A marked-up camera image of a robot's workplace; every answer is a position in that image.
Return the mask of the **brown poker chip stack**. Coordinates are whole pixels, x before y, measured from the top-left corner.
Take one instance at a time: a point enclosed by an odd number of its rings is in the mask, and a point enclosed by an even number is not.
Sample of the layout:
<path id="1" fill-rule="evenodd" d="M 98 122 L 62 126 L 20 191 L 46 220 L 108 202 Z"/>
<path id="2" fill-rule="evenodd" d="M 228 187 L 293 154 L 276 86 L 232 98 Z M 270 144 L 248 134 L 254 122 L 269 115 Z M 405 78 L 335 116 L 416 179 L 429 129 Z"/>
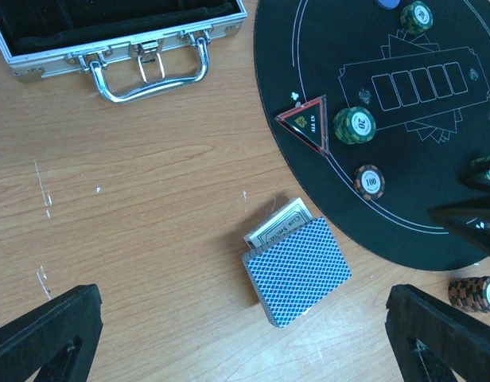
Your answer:
<path id="1" fill-rule="evenodd" d="M 454 279 L 448 286 L 450 304 L 467 313 L 490 313 L 490 276 Z"/>

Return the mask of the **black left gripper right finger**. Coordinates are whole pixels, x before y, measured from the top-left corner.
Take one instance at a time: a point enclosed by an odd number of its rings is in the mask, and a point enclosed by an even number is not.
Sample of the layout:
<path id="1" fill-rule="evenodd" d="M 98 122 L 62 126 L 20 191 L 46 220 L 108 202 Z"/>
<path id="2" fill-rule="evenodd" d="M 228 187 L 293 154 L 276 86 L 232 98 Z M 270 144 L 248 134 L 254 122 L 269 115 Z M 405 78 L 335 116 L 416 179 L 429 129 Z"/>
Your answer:
<path id="1" fill-rule="evenodd" d="M 405 381 L 490 381 L 490 326 L 405 284 L 391 288 L 386 331 Z"/>

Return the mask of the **single brown chip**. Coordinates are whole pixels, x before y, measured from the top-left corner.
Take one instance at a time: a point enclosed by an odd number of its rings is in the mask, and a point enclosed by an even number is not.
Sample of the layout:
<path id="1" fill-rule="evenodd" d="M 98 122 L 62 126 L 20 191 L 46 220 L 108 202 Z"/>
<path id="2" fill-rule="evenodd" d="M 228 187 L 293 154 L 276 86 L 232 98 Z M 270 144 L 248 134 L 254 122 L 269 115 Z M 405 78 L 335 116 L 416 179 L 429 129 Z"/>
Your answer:
<path id="1" fill-rule="evenodd" d="M 354 172 L 354 190 L 366 201 L 381 198 L 385 185 L 385 178 L 377 166 L 365 164 Z"/>

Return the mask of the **purple small blind button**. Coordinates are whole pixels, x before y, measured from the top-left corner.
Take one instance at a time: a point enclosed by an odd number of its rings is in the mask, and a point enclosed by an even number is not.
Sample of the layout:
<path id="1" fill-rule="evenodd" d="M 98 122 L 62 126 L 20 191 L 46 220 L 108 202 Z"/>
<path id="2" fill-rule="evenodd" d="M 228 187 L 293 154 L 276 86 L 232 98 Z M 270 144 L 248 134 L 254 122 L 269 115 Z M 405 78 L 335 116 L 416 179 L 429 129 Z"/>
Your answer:
<path id="1" fill-rule="evenodd" d="M 399 5 L 400 0 L 376 0 L 376 2 L 386 10 L 393 10 Z"/>

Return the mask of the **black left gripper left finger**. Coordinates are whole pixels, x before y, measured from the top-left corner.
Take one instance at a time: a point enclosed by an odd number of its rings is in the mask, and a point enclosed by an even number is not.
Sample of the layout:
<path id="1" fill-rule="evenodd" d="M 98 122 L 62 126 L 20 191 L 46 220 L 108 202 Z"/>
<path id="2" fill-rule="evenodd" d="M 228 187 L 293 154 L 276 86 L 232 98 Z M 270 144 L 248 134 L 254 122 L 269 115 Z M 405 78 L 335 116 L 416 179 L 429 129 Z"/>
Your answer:
<path id="1" fill-rule="evenodd" d="M 0 381 L 85 381 L 103 329 L 95 284 L 79 285 L 0 328 Z"/>

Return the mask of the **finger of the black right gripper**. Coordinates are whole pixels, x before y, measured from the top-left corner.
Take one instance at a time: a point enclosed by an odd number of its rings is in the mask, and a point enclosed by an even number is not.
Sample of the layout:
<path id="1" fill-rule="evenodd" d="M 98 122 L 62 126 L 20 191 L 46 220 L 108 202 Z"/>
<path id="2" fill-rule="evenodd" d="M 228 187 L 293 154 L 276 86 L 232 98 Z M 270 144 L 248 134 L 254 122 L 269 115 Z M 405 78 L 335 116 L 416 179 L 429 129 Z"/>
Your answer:
<path id="1" fill-rule="evenodd" d="M 490 201 L 463 201 L 428 210 L 430 219 L 490 257 Z"/>
<path id="2" fill-rule="evenodd" d="M 471 160 L 458 173 L 457 178 L 468 188 L 490 195 L 490 155 Z"/>

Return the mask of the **red triangular all-in marker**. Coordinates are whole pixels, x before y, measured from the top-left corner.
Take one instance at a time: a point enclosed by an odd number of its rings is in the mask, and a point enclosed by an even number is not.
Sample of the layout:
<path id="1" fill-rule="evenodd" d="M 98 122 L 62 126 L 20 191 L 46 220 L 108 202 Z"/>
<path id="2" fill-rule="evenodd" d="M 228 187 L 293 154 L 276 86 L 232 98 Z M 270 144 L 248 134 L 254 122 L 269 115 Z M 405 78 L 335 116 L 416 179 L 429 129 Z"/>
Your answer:
<path id="1" fill-rule="evenodd" d="M 277 115 L 275 121 L 323 156 L 329 153 L 326 95 L 318 96 Z"/>

